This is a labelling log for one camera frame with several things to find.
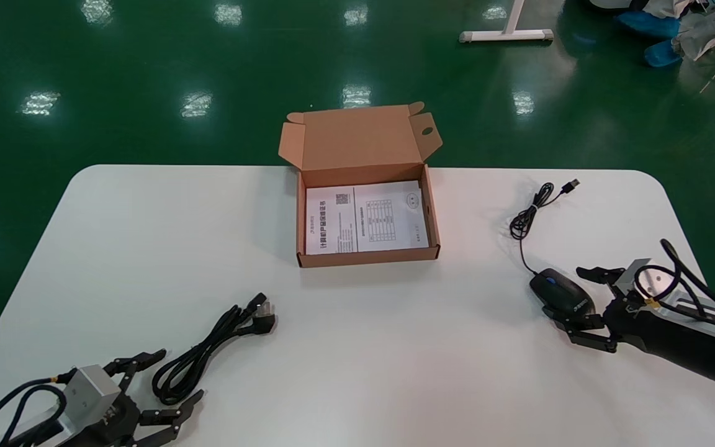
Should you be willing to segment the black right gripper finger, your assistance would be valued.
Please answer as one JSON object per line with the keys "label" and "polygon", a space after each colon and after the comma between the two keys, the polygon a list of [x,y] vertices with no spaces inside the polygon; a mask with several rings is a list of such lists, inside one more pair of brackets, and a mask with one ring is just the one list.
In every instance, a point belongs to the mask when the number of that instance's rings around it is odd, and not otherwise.
{"label": "black right gripper finger", "polygon": [[619,278],[626,271],[625,268],[619,267],[615,269],[605,269],[603,267],[593,267],[592,269],[587,269],[585,267],[576,267],[576,274],[578,277],[587,280],[588,282],[594,282],[596,284],[605,285],[612,292],[614,300],[626,300],[626,294],[616,286]]}
{"label": "black right gripper finger", "polygon": [[604,353],[618,351],[618,341],[612,335],[601,336],[590,333],[590,330],[606,327],[600,315],[565,316],[550,307],[544,308],[544,314],[553,321],[559,330],[567,334],[570,342],[574,345],[604,351]]}

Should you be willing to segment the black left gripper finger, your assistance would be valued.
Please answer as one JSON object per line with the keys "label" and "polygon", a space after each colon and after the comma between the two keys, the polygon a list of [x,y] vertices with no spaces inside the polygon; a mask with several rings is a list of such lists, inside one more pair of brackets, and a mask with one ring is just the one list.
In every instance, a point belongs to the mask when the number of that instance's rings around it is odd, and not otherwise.
{"label": "black left gripper finger", "polygon": [[137,427],[165,427],[151,435],[139,440],[134,438],[133,432],[125,442],[125,446],[165,446],[176,441],[181,427],[194,413],[195,406],[205,395],[205,390],[198,390],[186,399],[177,409],[146,410],[138,414]]}
{"label": "black left gripper finger", "polygon": [[127,392],[136,373],[153,367],[153,365],[165,359],[166,354],[165,349],[160,349],[155,353],[140,353],[130,358],[116,358],[105,365],[104,371],[110,377],[123,374],[119,387],[122,392]]}

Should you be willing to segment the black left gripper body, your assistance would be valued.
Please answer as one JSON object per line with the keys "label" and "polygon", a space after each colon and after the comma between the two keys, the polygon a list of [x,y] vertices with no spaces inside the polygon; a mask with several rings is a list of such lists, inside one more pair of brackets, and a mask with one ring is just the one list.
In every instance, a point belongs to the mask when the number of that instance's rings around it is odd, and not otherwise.
{"label": "black left gripper body", "polygon": [[127,394],[119,394],[102,419],[88,427],[88,446],[142,446],[135,439],[141,411]]}

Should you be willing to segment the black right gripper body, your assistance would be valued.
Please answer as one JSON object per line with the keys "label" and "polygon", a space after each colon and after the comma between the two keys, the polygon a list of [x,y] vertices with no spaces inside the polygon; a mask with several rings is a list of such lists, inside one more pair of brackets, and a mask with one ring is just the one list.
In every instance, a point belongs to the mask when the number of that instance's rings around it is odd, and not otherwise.
{"label": "black right gripper body", "polygon": [[675,363],[715,382],[715,326],[615,299],[603,312],[610,334],[644,353]]}

